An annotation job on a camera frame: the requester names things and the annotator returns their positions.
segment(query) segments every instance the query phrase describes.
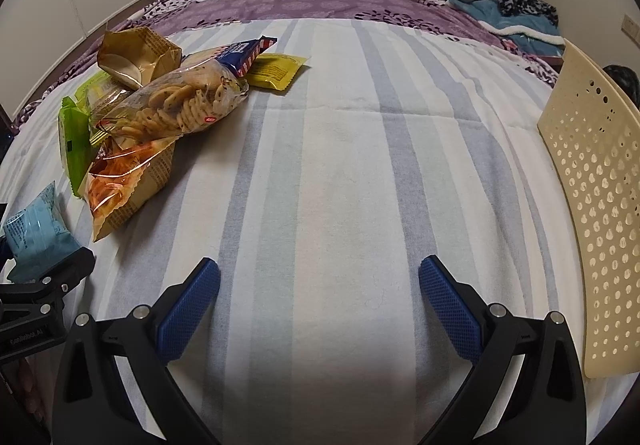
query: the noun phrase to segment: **blue snack package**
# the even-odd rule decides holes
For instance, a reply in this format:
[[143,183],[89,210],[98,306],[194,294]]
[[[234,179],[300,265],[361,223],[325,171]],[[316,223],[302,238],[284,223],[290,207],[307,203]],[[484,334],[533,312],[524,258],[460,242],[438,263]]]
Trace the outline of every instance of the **blue snack package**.
[[278,39],[276,37],[264,37],[260,39],[246,40],[219,46],[210,50],[203,50],[193,53],[184,58],[181,67],[189,67],[202,62],[210,57],[215,58],[223,64],[235,77],[244,77],[255,58],[267,48],[270,48]]
[[80,248],[65,226],[55,194],[56,183],[52,182],[26,209],[4,223],[4,236],[15,258],[15,266],[7,276],[9,281],[37,281]]

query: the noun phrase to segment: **metal screw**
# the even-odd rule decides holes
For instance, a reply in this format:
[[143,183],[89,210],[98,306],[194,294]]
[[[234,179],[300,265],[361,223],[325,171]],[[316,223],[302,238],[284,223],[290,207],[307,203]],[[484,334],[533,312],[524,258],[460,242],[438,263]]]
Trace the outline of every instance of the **metal screw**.
[[145,304],[141,304],[140,306],[133,308],[133,317],[136,319],[143,319],[149,315],[149,312],[149,307]]
[[562,324],[564,322],[564,315],[562,315],[559,311],[552,311],[551,315],[549,316],[549,318],[555,324]]
[[86,313],[81,313],[76,317],[76,324],[78,326],[84,326],[89,322],[89,316]]
[[507,308],[505,308],[502,304],[496,303],[492,304],[489,307],[489,312],[494,317],[504,317],[505,315],[507,315]]

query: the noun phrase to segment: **blue gripper pad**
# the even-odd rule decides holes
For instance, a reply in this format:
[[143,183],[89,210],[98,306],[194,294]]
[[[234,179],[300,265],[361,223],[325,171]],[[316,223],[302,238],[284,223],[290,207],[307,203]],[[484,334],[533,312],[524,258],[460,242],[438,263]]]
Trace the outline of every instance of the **blue gripper pad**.
[[476,365],[482,355],[480,325],[447,275],[431,257],[427,257],[418,272],[420,290],[429,298],[460,358]]
[[212,259],[198,265],[196,276],[186,285],[174,306],[158,325],[156,354],[162,364],[182,356],[193,332],[220,290],[220,269]]

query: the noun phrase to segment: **bed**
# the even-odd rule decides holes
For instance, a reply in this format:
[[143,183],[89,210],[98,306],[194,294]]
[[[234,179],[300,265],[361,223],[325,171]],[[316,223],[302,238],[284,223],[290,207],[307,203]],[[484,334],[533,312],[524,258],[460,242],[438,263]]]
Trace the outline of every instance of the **bed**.
[[[310,60],[286,94],[252,90],[219,125],[182,139],[165,189],[98,243],[63,175],[56,123],[60,99],[97,70],[93,50],[0,166],[9,215],[55,180],[68,226],[97,257],[69,323],[82,311],[124,316],[203,255],[217,260],[215,311],[170,368],[223,443],[421,438],[468,372],[418,292],[430,253],[514,314],[560,310],[581,355],[577,247],[536,129],[556,74],[437,0],[350,3],[161,0],[120,25],[152,26],[184,53],[271,35],[272,50]],[[60,353],[34,358],[49,409]],[[121,365],[140,420],[157,430]],[[635,377],[586,382],[590,438]]]

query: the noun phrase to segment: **beige plastic basket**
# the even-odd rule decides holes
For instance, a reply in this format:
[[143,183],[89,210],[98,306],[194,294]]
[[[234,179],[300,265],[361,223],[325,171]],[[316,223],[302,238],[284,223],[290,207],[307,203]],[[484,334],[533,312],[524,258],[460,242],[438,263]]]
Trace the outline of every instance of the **beige plastic basket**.
[[640,371],[640,113],[593,60],[567,43],[538,128],[580,248],[584,374]]

